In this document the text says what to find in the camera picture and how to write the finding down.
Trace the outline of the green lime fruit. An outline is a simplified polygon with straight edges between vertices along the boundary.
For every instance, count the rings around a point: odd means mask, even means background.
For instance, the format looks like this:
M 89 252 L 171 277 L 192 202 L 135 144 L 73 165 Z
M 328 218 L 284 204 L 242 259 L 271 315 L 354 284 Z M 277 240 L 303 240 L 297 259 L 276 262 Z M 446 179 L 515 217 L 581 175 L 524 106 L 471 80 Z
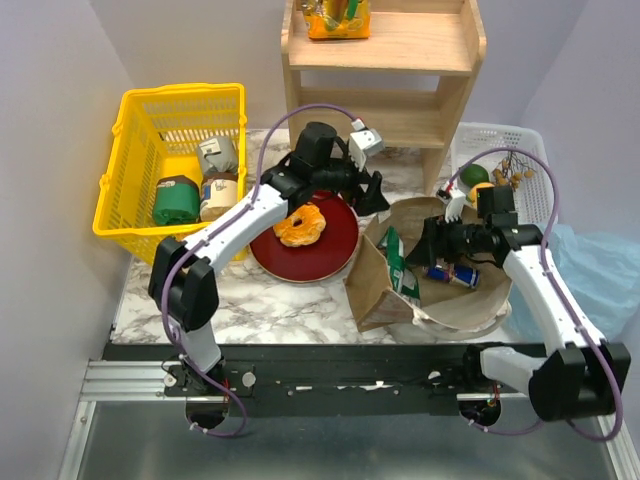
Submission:
M 464 185 L 469 188 L 472 188 L 480 183 L 490 182 L 488 171 L 482 165 L 478 164 L 470 164 L 469 166 L 464 168 L 459 175 L 459 179 Z

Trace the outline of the yellow snack bag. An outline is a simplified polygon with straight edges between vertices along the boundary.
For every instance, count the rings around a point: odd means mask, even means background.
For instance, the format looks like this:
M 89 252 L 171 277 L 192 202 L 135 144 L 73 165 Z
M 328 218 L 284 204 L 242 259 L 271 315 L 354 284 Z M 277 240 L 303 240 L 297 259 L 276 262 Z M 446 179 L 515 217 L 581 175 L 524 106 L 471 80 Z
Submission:
M 310 0 L 300 3 L 311 40 L 355 40 L 370 37 L 369 0 Z

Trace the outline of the light blue plastic bag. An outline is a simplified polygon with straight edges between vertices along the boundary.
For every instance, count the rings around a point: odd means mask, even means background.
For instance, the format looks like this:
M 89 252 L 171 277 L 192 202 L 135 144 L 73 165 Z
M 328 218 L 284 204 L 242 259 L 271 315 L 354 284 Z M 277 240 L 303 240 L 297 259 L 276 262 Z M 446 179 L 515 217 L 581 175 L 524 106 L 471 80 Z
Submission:
M 553 261 L 591 323 L 613 340 L 639 310 L 639 244 L 608 233 L 578 234 L 556 224 Z

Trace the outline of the brown paper grocery bag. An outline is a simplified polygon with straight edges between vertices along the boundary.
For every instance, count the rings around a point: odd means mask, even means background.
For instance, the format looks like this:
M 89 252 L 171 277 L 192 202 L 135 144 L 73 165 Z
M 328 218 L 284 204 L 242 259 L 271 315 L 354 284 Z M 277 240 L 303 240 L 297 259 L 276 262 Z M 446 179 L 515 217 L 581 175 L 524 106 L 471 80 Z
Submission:
M 420 238 L 423 221 L 443 212 L 444 204 L 434 197 L 400 200 L 389 211 L 374 216 L 363 230 L 345 280 L 360 332 L 387 327 L 401 342 L 459 342 L 495 331 L 511 314 L 512 281 L 490 264 L 475 267 L 479 272 L 475 289 L 429 279 L 418 268 L 412 270 L 420 293 L 416 303 L 393 289 L 387 260 L 378 249 L 384 234 L 394 228 L 405 251 L 410 252 Z

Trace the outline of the brown longan fruit bunch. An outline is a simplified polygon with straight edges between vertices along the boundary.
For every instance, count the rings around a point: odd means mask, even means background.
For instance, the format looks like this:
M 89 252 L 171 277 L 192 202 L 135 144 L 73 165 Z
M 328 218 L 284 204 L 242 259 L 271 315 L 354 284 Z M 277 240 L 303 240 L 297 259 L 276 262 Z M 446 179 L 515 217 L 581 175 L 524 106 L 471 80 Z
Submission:
M 517 191 L 525 180 L 536 175 L 536 170 L 529 165 L 526 158 L 509 151 L 493 169 L 492 175 L 496 185 L 509 186 L 513 191 Z

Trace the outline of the green snack packet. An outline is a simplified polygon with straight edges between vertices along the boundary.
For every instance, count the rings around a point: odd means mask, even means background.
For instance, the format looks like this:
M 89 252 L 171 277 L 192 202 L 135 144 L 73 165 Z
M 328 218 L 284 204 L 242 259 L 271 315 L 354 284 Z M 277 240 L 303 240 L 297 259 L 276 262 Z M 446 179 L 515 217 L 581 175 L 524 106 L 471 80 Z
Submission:
M 404 243 L 394 227 L 386 230 L 377 249 L 385 257 L 393 291 L 410 304 L 420 307 L 419 284 L 414 273 L 406 266 Z

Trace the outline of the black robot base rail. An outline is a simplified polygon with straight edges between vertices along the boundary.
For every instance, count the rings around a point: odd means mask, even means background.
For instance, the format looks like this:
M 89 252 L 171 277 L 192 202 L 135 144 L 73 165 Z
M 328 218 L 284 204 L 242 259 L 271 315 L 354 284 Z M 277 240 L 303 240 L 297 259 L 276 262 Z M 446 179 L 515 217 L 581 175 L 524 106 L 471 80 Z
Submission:
M 488 412 L 494 381 L 481 376 L 478 344 L 232 345 L 213 378 L 230 395 L 180 363 L 168 345 L 109 344 L 106 361 L 156 362 L 157 397 L 181 400 L 188 419 L 455 416 Z

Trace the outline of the orange fruit with leaf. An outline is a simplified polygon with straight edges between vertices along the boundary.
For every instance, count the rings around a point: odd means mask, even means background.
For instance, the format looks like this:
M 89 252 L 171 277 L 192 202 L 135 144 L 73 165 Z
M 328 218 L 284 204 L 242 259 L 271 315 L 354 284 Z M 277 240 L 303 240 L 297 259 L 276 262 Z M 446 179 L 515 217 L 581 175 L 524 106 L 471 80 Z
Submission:
M 476 209 L 477 208 L 477 204 L 478 204 L 478 193 L 480 190 L 482 189 L 486 189 L 486 188 L 494 188 L 495 185 L 491 182 L 480 182 L 476 185 L 474 185 L 469 192 L 466 195 L 466 200 L 469 202 L 469 204 Z

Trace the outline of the orange fluffy food item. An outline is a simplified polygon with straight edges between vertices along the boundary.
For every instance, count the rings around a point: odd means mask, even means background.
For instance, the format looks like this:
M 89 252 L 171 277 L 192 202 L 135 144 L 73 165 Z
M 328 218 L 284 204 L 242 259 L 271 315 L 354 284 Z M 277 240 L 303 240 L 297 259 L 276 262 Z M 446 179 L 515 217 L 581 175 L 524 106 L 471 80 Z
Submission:
M 312 245 L 326 228 L 326 220 L 318 206 L 307 203 L 272 227 L 280 242 L 290 248 Z

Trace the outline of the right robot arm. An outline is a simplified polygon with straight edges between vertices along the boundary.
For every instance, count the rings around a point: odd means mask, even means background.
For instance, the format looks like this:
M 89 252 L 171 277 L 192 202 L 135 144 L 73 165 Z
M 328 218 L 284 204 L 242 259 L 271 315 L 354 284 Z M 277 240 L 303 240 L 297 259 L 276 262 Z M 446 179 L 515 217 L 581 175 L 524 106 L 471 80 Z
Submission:
M 439 260 L 488 254 L 521 292 L 543 334 L 546 355 L 534 358 L 507 346 L 482 348 L 460 367 L 460 379 L 480 392 L 494 381 L 528 396 L 545 422 L 623 414 L 622 389 L 631 356 L 609 342 L 581 309 L 547 249 L 544 231 L 521 224 L 508 187 L 478 193 L 478 222 L 462 220 L 465 196 L 453 186 L 437 193 L 442 214 L 425 219 L 411 266 L 433 267 Z

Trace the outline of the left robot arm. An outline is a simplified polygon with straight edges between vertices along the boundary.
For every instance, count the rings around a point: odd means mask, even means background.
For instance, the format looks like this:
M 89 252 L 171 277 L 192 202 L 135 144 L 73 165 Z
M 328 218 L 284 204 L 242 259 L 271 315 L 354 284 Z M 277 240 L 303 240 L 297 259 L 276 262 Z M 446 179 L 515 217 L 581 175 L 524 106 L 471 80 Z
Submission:
M 148 293 L 165 332 L 191 367 L 187 382 L 201 395 L 222 380 L 222 359 L 210 321 L 219 306 L 217 274 L 264 231 L 292 215 L 316 192 L 344 196 L 359 216 L 388 209 L 382 176 L 367 159 L 383 150 L 380 134 L 360 120 L 348 140 L 321 122 L 308 123 L 295 148 L 267 169 L 246 197 L 208 227 L 182 241 L 169 236 L 156 249 Z

